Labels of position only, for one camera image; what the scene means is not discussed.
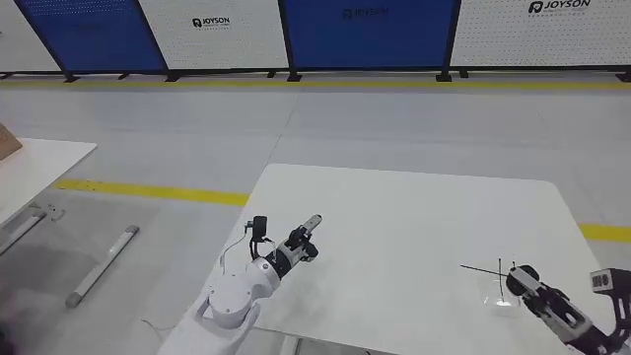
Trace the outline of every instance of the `white pegboard panel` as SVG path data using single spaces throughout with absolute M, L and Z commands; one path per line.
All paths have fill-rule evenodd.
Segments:
M 631 0 L 462 0 L 452 66 L 625 64 Z
M 277 0 L 139 1 L 170 69 L 288 66 Z
M 59 71 L 13 0 L 0 0 L 0 72 Z

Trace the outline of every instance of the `transparent object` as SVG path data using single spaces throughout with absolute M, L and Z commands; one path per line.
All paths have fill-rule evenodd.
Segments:
M 480 300 L 489 313 L 508 318 L 516 318 L 519 315 L 522 300 L 513 296 L 506 288 L 505 276 L 482 273 L 477 279 L 477 284 Z

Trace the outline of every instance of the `white pipe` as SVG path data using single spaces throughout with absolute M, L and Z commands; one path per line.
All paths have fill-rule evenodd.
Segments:
M 20 239 L 26 232 L 28 232 L 35 224 L 41 221 L 46 216 L 46 213 L 43 211 L 38 212 L 36 215 L 29 217 L 25 222 L 22 223 L 16 229 L 15 232 L 11 233 L 6 242 L 0 245 L 0 255 L 4 253 L 10 246 L 13 245 L 14 242 Z
M 283 346 L 280 348 L 280 355 L 298 355 L 302 338 L 285 336 Z
M 127 243 L 129 243 L 131 238 L 133 238 L 139 230 L 140 228 L 134 225 L 125 229 L 125 232 L 120 235 L 116 243 L 114 243 L 114 245 L 107 252 L 107 258 L 103 262 L 99 263 L 95 268 L 93 268 L 92 271 L 86 276 L 86 278 L 83 279 L 81 284 L 79 284 L 77 289 L 75 289 L 75 291 L 68 296 L 68 298 L 66 299 L 67 308 L 74 309 L 75 307 L 77 307 L 77 305 L 79 305 L 79 303 L 81 303 L 88 291 L 90 291 L 90 288 L 95 285 L 99 277 L 101 277 L 107 267 L 110 266 L 112 262 L 114 262 L 118 254 L 122 251 L 122 249 L 125 248 L 125 246 L 127 246 Z

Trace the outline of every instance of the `white tabletop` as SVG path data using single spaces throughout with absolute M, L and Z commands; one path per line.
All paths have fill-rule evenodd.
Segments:
M 0 225 L 97 148 L 92 143 L 19 140 L 23 147 L 0 161 Z
M 227 245 L 254 215 L 268 216 L 267 236 L 279 242 L 313 214 L 323 218 L 312 238 L 319 256 L 262 303 L 259 328 L 402 355 L 569 351 L 525 307 L 501 317 L 484 306 L 494 276 L 459 267 L 502 257 L 531 264 L 606 334 L 613 329 L 610 301 L 590 286 L 599 266 L 549 182 L 271 165 Z M 248 261 L 243 241 L 227 271 Z M 206 288 L 220 274 L 216 264 Z M 212 338 L 192 321 L 195 307 L 162 354 L 203 353 Z

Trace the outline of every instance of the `yellow floor line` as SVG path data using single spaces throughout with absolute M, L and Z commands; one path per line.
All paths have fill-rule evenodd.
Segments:
M 122 182 L 90 181 L 87 179 L 62 179 L 54 185 L 57 189 L 83 190 L 86 192 L 112 193 L 153 197 L 160 199 L 176 199 L 200 201 L 204 203 L 245 206 L 249 195 L 246 193 L 219 192 L 206 189 L 173 188 L 169 186 L 139 185 Z
M 587 240 L 631 243 L 631 227 L 581 224 L 581 232 Z
M 79 80 L 72 84 L 60 81 L 0 81 L 0 88 L 472 88 L 472 89 L 522 89 L 522 90 L 631 90 L 631 83 L 616 81 L 606 83 L 577 82 L 452 82 L 437 83 L 434 81 L 302 81 L 288 83 L 286 81 L 267 80 L 182 80 L 176 83 L 160 81 L 89 81 Z
M 249 195 L 246 193 L 220 192 L 206 189 L 174 188 L 169 186 L 139 185 L 123 182 L 91 181 L 88 179 L 67 178 L 58 181 L 57 189 L 81 190 L 96 193 L 133 195 L 160 199 L 175 199 L 216 203 L 231 206 L 245 206 Z M 580 224 L 587 240 L 631 243 L 631 227 Z

